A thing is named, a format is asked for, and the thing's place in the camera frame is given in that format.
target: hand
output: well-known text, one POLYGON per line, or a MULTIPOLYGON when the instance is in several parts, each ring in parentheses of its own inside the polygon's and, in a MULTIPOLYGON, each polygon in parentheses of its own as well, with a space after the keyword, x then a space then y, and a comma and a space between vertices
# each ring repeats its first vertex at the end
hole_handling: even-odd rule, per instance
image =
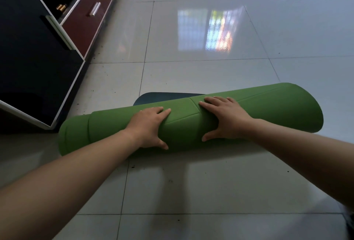
POLYGON ((165 142, 157 133, 161 122, 170 114, 171 109, 162 111, 163 107, 146 108, 135 113, 126 127, 126 131, 140 141, 141 148, 160 147, 168 150, 165 142))
POLYGON ((199 105, 207 109, 219 119, 219 126, 216 130, 206 133, 202 141, 213 138, 243 138, 254 119, 234 99, 220 96, 206 97, 205 103, 200 101, 199 105))

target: forearm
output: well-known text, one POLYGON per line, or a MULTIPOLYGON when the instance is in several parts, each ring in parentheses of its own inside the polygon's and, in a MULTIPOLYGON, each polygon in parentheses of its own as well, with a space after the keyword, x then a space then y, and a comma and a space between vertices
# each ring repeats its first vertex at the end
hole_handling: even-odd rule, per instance
POLYGON ((44 165, 0 191, 5 239, 51 239, 139 148, 124 130, 44 165))
POLYGON ((354 209, 354 145, 255 120, 245 137, 354 209))

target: drawer handle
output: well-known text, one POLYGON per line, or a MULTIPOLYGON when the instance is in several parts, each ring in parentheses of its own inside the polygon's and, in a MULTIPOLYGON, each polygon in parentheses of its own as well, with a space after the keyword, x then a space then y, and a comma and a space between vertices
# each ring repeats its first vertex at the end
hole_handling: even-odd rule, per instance
POLYGON ((97 13, 97 11, 98 11, 98 9, 100 8, 100 6, 101 6, 101 2, 96 2, 96 4, 95 4, 94 7, 92 8, 92 10, 91 10, 89 16, 95 16, 96 13, 97 13))

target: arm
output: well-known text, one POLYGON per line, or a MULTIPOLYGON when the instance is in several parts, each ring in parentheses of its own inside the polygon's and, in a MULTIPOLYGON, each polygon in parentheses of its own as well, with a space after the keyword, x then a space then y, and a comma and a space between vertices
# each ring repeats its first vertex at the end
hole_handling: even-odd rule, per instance
POLYGON ((126 129, 25 175, 0 190, 3 239, 51 239, 82 208, 106 178, 138 148, 159 146, 160 123, 171 112, 148 108, 126 129))
POLYGON ((206 97, 199 104, 219 119, 213 138, 253 141, 342 204, 354 209, 354 144, 253 119, 232 98, 206 97))

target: yoga mat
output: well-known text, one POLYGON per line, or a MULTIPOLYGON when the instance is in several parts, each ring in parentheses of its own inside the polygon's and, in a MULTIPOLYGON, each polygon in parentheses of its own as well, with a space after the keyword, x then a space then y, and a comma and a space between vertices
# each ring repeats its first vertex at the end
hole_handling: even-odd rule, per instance
MULTIPOLYGON (((168 151, 188 150, 221 145, 240 140, 212 139, 202 142, 202 136, 217 128, 214 114, 200 107, 205 96, 232 97, 253 118, 260 118, 290 128, 317 132, 322 128, 323 115, 317 101, 303 88, 291 83, 277 83, 241 90, 198 95, 126 108, 95 111, 67 119, 59 130, 59 150, 68 154, 90 143, 104 139, 124 129, 130 118, 144 108, 171 108, 170 115, 159 128, 159 137, 168 151)), ((159 148, 140 149, 136 153, 166 152, 159 148)))

